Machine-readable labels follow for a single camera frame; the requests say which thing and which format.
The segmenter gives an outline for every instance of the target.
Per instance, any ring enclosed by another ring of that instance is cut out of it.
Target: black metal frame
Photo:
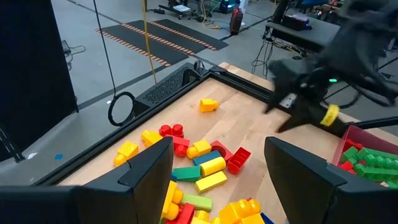
[[[87,162],[92,160],[98,154],[101,154],[108,147],[113,145],[116,141],[120,140],[125,135],[127,135],[134,129],[138,128],[145,121],[147,121],[157,113],[161,112],[164,108],[168,107],[168,105],[171,105],[175,100],[179,99],[181,96],[188,93],[190,90],[194,89],[208,78],[213,78],[245,94],[248,94],[249,96],[254,97],[255,99],[261,100],[264,103],[267,103],[269,101],[269,97],[271,96],[271,94],[273,94],[273,91],[268,90],[267,88],[264,88],[260,85],[257,85],[245,78],[232,74],[223,68],[213,67],[208,72],[201,74],[199,77],[195,77],[194,80],[191,80],[186,85],[182,86],[178,92],[173,93],[173,95],[171,95],[170,97],[163,99],[160,103],[157,103],[155,106],[148,108],[147,110],[145,110],[144,113],[137,115],[130,122],[127,122],[124,126],[120,127],[110,135],[106,136],[101,141],[97,142],[96,144],[89,147],[79,155],[75,156],[73,159],[69,160],[64,165],[55,169],[53,172],[49,173],[44,178],[38,180],[33,185],[53,185],[59,183],[61,180],[72,174],[75,170],[79,169],[81,166],[85,165]],[[291,114],[292,111],[291,110],[292,107],[286,108],[279,105],[277,108],[289,114]],[[380,127],[380,125],[389,124],[392,121],[392,119],[394,120],[394,124],[398,124],[398,118],[386,118],[386,119],[363,121],[358,123],[347,123],[346,128],[348,128],[348,126],[352,124],[355,124],[363,129],[376,128]],[[325,131],[330,132],[328,128],[325,126],[322,126],[320,124],[313,124],[313,125]],[[344,133],[338,133],[336,135],[342,137]]]

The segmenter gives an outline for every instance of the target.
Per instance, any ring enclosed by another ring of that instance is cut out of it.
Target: blue toy block
[[[264,214],[264,213],[262,213],[262,212],[261,212],[261,218],[264,220],[264,222],[265,222],[266,224],[274,224],[274,222],[271,221],[271,220],[266,216],[266,214]]]
[[[205,163],[207,161],[210,161],[212,159],[216,159],[218,157],[222,157],[220,152],[217,150],[211,151],[207,154],[204,154],[202,156],[196,157],[192,160],[194,166],[200,166],[200,164]]]

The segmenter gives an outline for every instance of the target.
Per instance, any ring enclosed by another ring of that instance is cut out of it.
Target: black floor mat
[[[142,55],[149,56],[146,52],[146,43],[144,35],[134,32],[122,25],[105,27],[102,29],[103,35],[116,42],[129,47]],[[175,50],[167,45],[164,45],[156,40],[149,39],[150,53],[152,59],[165,66],[170,66],[178,63],[186,58],[188,55]]]
[[[218,40],[214,37],[210,37],[209,35],[206,35],[206,34],[202,34],[201,32],[198,32],[198,31],[188,28],[186,26],[180,25],[180,24],[170,21],[168,19],[162,19],[159,21],[151,22],[151,24],[161,27],[163,29],[165,29],[164,27],[169,28],[170,32],[174,32],[174,33],[181,35],[185,38],[189,39],[189,37],[191,37],[195,40],[202,41],[205,44],[212,46],[214,48],[212,50],[220,50],[220,49],[223,49],[224,47],[228,46],[227,43],[225,43],[221,40]]]
[[[151,39],[156,39],[158,42],[165,43],[167,45],[173,45],[174,48],[182,47],[184,49],[189,50],[192,54],[199,53],[201,50],[205,50],[206,46],[196,42],[194,40],[190,40],[186,37],[178,35],[174,32],[165,30],[159,26],[155,26],[153,24],[148,23],[148,34]],[[134,21],[127,23],[127,28],[134,30],[136,32],[142,32],[144,30],[144,21]]]

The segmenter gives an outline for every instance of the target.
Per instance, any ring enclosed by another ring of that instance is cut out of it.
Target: yellow toy block
[[[210,224],[210,222],[203,221],[197,217],[192,217],[191,224]]]
[[[205,177],[203,179],[196,181],[195,187],[197,188],[199,193],[202,193],[206,190],[212,189],[213,187],[217,187],[225,182],[226,182],[226,176],[225,176],[224,172],[219,171],[215,174],[211,174],[208,177]]]
[[[257,200],[251,199],[250,201],[239,200],[238,202],[231,202],[220,210],[218,215],[222,224],[237,224],[243,218],[260,212],[260,203]]]
[[[201,112],[211,112],[218,108],[218,101],[212,99],[201,99],[199,108]]]
[[[206,140],[201,140],[193,143],[192,147],[187,149],[187,156],[193,159],[198,156],[202,156],[211,151],[211,145]]]
[[[265,224],[261,214],[257,213],[246,218],[242,218],[239,224]]]
[[[128,159],[138,154],[138,145],[126,141],[119,149],[118,155],[114,158],[113,164],[118,167],[125,163]]]
[[[215,172],[223,170],[225,167],[226,163],[224,158],[217,157],[216,159],[212,159],[200,164],[201,175],[202,177],[206,177],[210,174],[214,174]]]
[[[214,218],[211,220],[211,224],[221,224],[221,219],[218,218],[218,217],[214,217]]]
[[[181,203],[182,198],[183,193],[180,189],[177,188],[177,183],[174,181],[170,181],[169,187],[167,189],[166,198],[163,204],[161,218],[174,220],[178,215],[178,204]]]
[[[155,143],[157,143],[159,140],[161,140],[163,137],[154,131],[148,131],[145,130],[142,134],[141,134],[141,139],[144,140],[144,145],[146,147],[149,147]]]
[[[195,214],[195,217],[199,218],[200,220],[206,221],[206,222],[209,222],[209,220],[210,220],[209,213],[207,213],[203,210],[197,211],[197,213]]]

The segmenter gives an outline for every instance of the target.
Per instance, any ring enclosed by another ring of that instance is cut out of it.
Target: toy brick pile
[[[368,149],[347,139],[339,167],[361,177],[398,189],[398,155]]]
[[[200,100],[200,111],[211,112],[217,109],[218,102],[212,99]],[[209,213],[213,206],[212,198],[200,195],[185,194],[177,188],[176,181],[195,184],[198,193],[205,192],[227,181],[224,169],[238,175],[251,153],[240,147],[232,154],[222,143],[209,143],[203,139],[194,142],[190,147],[190,140],[184,138],[183,126],[175,124],[173,127],[163,125],[159,132],[144,131],[141,139],[149,147],[163,137],[172,137],[174,154],[177,157],[187,156],[192,159],[192,166],[174,168],[162,209],[161,223],[166,224],[273,224],[265,214],[261,213],[261,206],[254,199],[239,200],[228,204],[219,211],[219,217],[210,221]],[[126,142],[118,150],[114,160],[115,166],[120,166],[138,153],[138,145]]]

